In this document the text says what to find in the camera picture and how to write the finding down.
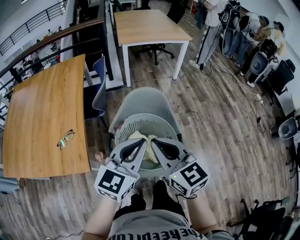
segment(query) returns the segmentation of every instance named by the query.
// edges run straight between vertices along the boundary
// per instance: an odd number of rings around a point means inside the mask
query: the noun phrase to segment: eyeglasses
[[[72,140],[74,137],[75,132],[73,132],[73,129],[67,131],[67,133],[65,134],[65,137],[63,139],[61,139],[58,143],[57,143],[57,147],[59,147],[60,149],[63,149],[66,147],[66,140]]]

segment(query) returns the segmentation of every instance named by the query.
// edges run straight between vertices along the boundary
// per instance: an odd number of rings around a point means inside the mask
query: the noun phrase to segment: blue chair
[[[106,110],[105,56],[95,62],[93,68],[99,75],[101,83],[83,89],[84,119],[100,117],[106,131],[108,131],[108,126],[103,118]]]

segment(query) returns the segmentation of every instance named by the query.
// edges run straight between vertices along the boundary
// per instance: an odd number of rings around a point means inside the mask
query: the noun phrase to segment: gray t-shirt
[[[125,214],[112,223],[109,240],[233,240],[224,231],[206,236],[189,227],[181,215],[166,210],[144,210]]]

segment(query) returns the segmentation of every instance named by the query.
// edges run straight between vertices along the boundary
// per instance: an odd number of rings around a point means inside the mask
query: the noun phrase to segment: white pants
[[[202,37],[202,42],[200,44],[198,53],[195,57],[195,61],[197,64],[206,64],[206,62],[210,59],[213,52],[215,51],[217,45],[220,41],[220,33],[223,30],[223,26],[219,25],[217,27],[209,27],[205,26],[204,34]]]

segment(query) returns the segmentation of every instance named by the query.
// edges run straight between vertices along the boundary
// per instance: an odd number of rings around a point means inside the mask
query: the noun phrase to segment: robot
[[[143,138],[118,144],[106,159],[106,164],[98,171],[94,184],[97,192],[121,202],[140,178],[138,170],[146,147],[147,142]],[[200,167],[199,160],[188,153],[181,142],[155,138],[151,140],[151,147],[165,171],[164,177],[179,195],[188,198],[206,185],[209,175]]]

